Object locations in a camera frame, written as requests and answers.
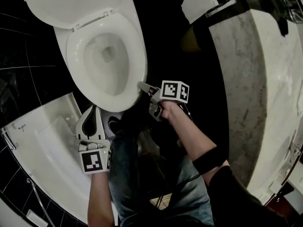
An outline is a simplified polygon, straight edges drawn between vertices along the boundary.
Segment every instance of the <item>bathtub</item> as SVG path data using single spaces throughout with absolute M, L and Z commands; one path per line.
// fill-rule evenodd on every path
M 74 145 L 80 116 L 73 95 L 68 94 L 29 112 L 6 129 L 17 148 L 13 154 L 35 183 L 62 208 L 87 223 L 91 177 L 82 173 Z M 118 214 L 112 207 L 117 225 Z

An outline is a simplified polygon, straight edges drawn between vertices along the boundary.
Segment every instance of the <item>person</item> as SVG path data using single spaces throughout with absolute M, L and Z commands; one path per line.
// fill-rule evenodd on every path
M 114 226 L 111 196 L 123 227 L 287 226 L 284 217 L 263 206 L 243 187 L 227 160 L 187 182 L 201 170 L 199 159 L 217 146 L 176 103 L 164 101 L 162 106 L 162 117 L 173 126 L 187 152 L 175 162 L 177 187 L 168 207 L 159 210 L 141 195 L 136 140 L 120 130 L 113 142 L 109 174 L 94 174 L 91 179 L 89 227 Z

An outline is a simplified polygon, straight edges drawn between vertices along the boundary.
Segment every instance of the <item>black sleeve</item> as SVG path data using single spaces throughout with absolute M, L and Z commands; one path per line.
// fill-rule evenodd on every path
M 211 179 L 208 193 L 216 226 L 287 227 L 286 219 L 252 196 L 229 166 Z

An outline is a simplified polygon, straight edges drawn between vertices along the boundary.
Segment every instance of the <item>black tile wall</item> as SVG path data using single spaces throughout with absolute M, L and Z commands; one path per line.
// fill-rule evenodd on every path
M 73 91 L 53 27 L 24 0 L 0 0 L 0 38 L 0 128 Z
M 0 137 L 0 153 L 7 146 L 6 142 L 2 137 Z
M 27 184 L 27 175 L 20 168 L 10 180 L 3 191 L 3 194 L 16 206 L 16 208 L 22 211 L 31 191 L 31 185 Z
M 41 106 L 29 67 L 0 70 L 0 127 Z
M 0 0 L 0 38 L 0 128 L 75 89 L 53 27 L 37 19 L 24 0 Z M 0 169 L 0 198 L 32 226 L 29 209 L 48 222 L 29 176 L 1 136 Z M 87 226 L 36 188 L 56 227 Z
M 11 155 L 10 149 L 6 147 L 0 152 L 0 169 L 3 171 L 0 181 L 0 191 L 4 191 L 14 174 L 19 170 L 20 166 Z
M 0 198 L 24 221 L 36 227 L 34 223 L 26 218 L 28 210 L 32 210 L 39 217 L 49 223 L 46 215 L 41 209 L 32 185 L 27 183 L 29 176 L 18 164 L 13 153 L 0 136 L 0 169 L 6 169 L 2 173 L 0 181 Z M 84 227 L 87 226 L 73 217 L 52 199 L 50 199 L 36 184 L 38 196 L 46 209 L 47 214 L 56 227 Z
M 70 76 L 67 68 L 63 70 L 58 66 L 43 66 L 30 70 L 42 104 L 73 91 L 73 83 L 65 84 L 66 78 Z
M 62 222 L 62 218 L 63 218 L 63 214 L 64 214 L 64 210 L 61 209 L 56 203 L 54 203 L 53 201 L 50 201 L 46 212 L 49 216 L 49 218 L 52 220 L 53 224 L 55 225 L 55 227 L 60 227 L 61 222 Z M 47 223 L 49 223 L 48 219 L 46 216 L 44 216 L 43 218 Z
M 43 204 L 43 207 L 46 209 L 49 204 L 50 199 L 40 189 L 37 189 L 37 193 Z M 33 190 L 31 191 L 31 193 L 22 209 L 22 213 L 26 215 L 28 210 L 32 210 L 40 218 L 43 218 L 45 215 L 38 202 L 35 192 Z
M 77 219 L 71 216 L 70 214 L 68 214 L 67 212 L 64 212 L 61 226 L 76 227 Z

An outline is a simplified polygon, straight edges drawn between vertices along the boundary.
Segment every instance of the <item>toilet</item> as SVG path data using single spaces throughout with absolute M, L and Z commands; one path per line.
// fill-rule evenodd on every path
M 134 6 L 123 8 L 120 0 L 26 2 L 37 18 L 65 33 L 63 42 L 56 34 L 62 55 L 76 86 L 92 103 L 110 112 L 135 104 L 147 67 Z M 123 13 L 132 14 L 132 20 Z

